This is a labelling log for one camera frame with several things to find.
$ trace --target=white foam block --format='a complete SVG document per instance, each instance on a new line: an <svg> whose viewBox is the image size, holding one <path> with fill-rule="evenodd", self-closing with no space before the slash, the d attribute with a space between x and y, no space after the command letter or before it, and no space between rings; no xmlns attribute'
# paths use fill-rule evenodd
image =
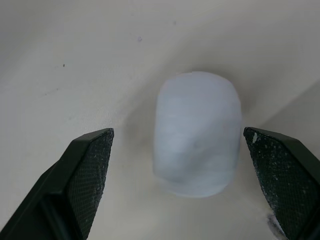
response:
<svg viewBox="0 0 320 240"><path fill-rule="evenodd" d="M208 72L185 73L163 85L156 107L153 172L170 192L208 197L233 179L241 134L234 86Z"/></svg>

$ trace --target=white surface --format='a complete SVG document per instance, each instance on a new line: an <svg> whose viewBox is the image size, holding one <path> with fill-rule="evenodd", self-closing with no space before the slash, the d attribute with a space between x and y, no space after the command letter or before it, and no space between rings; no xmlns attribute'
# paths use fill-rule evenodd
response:
<svg viewBox="0 0 320 240"><path fill-rule="evenodd" d="M179 196L220 193L234 178L241 134L234 86L218 75L193 71L167 80L157 97L153 172Z"/></svg>
<svg viewBox="0 0 320 240"><path fill-rule="evenodd" d="M2 0L0 225L72 139L115 127L90 240L272 239L245 145L221 194L185 199L157 188L155 97L178 73L216 73L239 93L246 126L268 122L319 149L319 131L307 134L318 127L320 116L307 114L319 90L300 98L320 79L319 4ZM287 124L292 114L300 118Z"/></svg>

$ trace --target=soft white object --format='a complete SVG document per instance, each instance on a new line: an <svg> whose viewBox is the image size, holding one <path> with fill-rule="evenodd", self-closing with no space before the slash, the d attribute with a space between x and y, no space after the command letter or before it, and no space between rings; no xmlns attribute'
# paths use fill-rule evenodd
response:
<svg viewBox="0 0 320 240"><path fill-rule="evenodd" d="M208 72L167 80L157 98L153 172L185 197L208 197L233 179L241 134L234 86Z"/></svg>

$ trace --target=dust speck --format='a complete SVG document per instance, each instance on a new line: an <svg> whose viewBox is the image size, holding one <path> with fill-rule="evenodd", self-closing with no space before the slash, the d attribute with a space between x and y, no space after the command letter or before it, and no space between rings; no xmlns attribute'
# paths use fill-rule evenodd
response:
<svg viewBox="0 0 320 240"><path fill-rule="evenodd" d="M258 135L257 135L257 133L255 132L255 133L254 133L254 136L253 136L253 139L252 139L252 143L253 143L253 144L257 141L257 138L258 138Z"/></svg>

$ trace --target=textured gripper pad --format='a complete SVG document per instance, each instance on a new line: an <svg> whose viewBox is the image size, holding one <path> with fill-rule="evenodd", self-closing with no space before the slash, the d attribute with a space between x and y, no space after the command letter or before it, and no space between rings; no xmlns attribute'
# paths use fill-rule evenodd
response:
<svg viewBox="0 0 320 240"><path fill-rule="evenodd" d="M319 187L276 138L251 129L243 135L267 202L286 237L296 240L319 204Z"/></svg>
<svg viewBox="0 0 320 240"><path fill-rule="evenodd" d="M87 239L105 188L114 131L107 130L87 149L67 186L67 198L83 239Z"/></svg>

